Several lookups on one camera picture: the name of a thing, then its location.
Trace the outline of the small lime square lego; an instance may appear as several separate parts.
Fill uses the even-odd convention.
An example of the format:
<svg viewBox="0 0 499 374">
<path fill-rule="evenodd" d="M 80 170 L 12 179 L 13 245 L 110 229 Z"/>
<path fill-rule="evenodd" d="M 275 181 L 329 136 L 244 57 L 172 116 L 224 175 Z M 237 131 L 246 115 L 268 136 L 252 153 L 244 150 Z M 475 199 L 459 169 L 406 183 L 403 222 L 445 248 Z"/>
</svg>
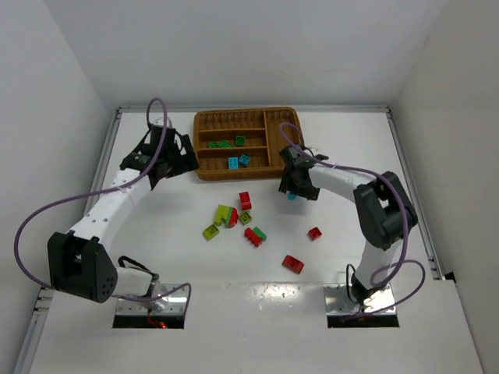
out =
<svg viewBox="0 0 499 374">
<path fill-rule="evenodd" d="M 241 224 L 246 225 L 252 220 L 252 216 L 248 211 L 244 211 L 239 215 L 239 221 Z"/>
</svg>

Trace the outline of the small teal lego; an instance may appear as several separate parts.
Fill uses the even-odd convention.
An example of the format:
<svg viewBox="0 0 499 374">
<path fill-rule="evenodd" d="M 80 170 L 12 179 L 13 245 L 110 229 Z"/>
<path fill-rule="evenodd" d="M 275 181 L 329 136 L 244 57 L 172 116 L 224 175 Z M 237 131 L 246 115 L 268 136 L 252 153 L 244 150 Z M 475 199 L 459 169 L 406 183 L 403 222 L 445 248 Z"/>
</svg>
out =
<svg viewBox="0 0 499 374">
<path fill-rule="evenodd" d="M 250 156 L 243 154 L 239 157 L 239 165 L 247 167 L 249 163 L 250 163 Z"/>
</svg>

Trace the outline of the teal lego brick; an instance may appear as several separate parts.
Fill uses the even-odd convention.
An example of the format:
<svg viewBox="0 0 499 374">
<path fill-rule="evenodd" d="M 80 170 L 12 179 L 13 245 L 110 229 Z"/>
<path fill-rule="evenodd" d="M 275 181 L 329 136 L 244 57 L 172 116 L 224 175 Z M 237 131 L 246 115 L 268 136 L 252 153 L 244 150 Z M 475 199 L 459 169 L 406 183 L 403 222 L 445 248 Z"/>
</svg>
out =
<svg viewBox="0 0 499 374">
<path fill-rule="evenodd" d="M 238 170 L 239 169 L 239 159 L 237 157 L 228 158 L 228 170 Z"/>
</svg>

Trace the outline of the dark green square lego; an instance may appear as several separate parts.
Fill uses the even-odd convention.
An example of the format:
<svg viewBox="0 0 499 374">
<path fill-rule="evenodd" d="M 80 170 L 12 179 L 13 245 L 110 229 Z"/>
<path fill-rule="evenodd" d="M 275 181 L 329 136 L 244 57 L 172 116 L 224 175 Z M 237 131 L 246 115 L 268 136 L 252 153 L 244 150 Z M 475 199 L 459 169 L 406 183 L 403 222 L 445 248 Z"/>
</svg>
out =
<svg viewBox="0 0 499 374">
<path fill-rule="evenodd" d="M 246 138 L 244 136 L 237 136 L 235 138 L 235 145 L 236 146 L 245 146 L 245 141 L 246 141 Z"/>
</svg>

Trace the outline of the small red square lego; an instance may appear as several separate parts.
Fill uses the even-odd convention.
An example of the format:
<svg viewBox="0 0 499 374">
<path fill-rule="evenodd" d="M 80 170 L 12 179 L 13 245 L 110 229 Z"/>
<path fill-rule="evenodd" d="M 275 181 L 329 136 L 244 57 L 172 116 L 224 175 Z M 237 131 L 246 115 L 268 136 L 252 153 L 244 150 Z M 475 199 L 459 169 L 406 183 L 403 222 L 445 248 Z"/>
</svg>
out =
<svg viewBox="0 0 499 374">
<path fill-rule="evenodd" d="M 311 241 L 315 241 L 322 236 L 322 232 L 318 227 L 311 228 L 308 231 L 308 236 L 309 236 Z"/>
</svg>

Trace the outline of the red sloped lego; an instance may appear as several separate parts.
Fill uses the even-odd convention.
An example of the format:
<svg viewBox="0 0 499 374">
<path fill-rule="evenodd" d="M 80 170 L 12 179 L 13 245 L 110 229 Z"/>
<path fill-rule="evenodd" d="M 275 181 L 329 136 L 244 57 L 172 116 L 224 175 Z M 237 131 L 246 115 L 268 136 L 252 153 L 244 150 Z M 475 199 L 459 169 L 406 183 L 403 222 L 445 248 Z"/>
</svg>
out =
<svg viewBox="0 0 499 374">
<path fill-rule="evenodd" d="M 304 268 L 304 263 L 302 261 L 290 255 L 286 255 L 281 264 L 285 269 L 290 270 L 295 274 L 301 274 Z"/>
</svg>

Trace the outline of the red two-stud lego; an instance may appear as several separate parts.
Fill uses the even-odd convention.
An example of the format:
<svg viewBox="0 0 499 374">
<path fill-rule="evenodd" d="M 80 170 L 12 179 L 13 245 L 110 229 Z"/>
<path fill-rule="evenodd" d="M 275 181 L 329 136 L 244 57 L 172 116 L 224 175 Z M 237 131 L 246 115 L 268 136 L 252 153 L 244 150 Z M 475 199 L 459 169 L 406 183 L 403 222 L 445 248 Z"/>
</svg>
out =
<svg viewBox="0 0 499 374">
<path fill-rule="evenodd" d="M 239 194 L 239 201 L 240 201 L 242 210 L 251 210 L 252 209 L 252 202 L 251 202 L 251 198 L 250 198 L 250 195 L 248 192 L 241 192 Z"/>
</svg>

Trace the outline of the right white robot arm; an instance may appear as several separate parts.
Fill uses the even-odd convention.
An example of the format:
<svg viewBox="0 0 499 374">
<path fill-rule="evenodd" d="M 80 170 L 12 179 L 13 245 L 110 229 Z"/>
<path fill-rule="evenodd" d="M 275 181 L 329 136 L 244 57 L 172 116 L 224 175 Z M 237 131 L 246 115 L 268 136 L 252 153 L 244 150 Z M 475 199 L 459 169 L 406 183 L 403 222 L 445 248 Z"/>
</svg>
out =
<svg viewBox="0 0 499 374">
<path fill-rule="evenodd" d="M 325 189 L 355 204 L 366 242 L 349 294 L 362 304 L 391 279 L 388 267 L 401 241 L 418 223 L 400 179 L 392 171 L 328 167 L 326 156 L 313 157 L 304 146 L 287 146 L 279 156 L 285 164 L 279 192 L 316 201 Z"/>
</svg>

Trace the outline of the green two-stud lego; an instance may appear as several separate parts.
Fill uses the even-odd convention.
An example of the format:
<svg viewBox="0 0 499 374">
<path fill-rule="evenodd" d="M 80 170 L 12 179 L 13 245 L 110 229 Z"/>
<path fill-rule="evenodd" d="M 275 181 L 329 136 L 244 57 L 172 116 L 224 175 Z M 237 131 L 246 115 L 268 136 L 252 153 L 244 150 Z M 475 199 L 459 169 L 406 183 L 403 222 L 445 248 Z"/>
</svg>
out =
<svg viewBox="0 0 499 374">
<path fill-rule="evenodd" d="M 233 148 L 234 146 L 229 141 L 221 140 L 221 141 L 209 142 L 208 147 L 210 149 L 215 149 L 215 148 Z"/>
</svg>

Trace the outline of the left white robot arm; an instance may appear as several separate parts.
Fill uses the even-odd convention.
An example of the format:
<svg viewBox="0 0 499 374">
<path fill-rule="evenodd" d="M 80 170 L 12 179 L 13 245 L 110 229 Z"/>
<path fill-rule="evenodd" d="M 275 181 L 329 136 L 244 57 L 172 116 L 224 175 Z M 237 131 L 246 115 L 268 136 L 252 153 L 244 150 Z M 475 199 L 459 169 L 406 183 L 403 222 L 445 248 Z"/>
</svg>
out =
<svg viewBox="0 0 499 374">
<path fill-rule="evenodd" d="M 142 301 L 157 274 L 139 266 L 117 266 L 108 252 L 135 206 L 160 180 L 199 167 L 188 135 L 172 127 L 150 127 L 119 165 L 110 191 L 66 233 L 48 240 L 51 286 L 60 292 L 103 303 L 111 297 Z"/>
</svg>

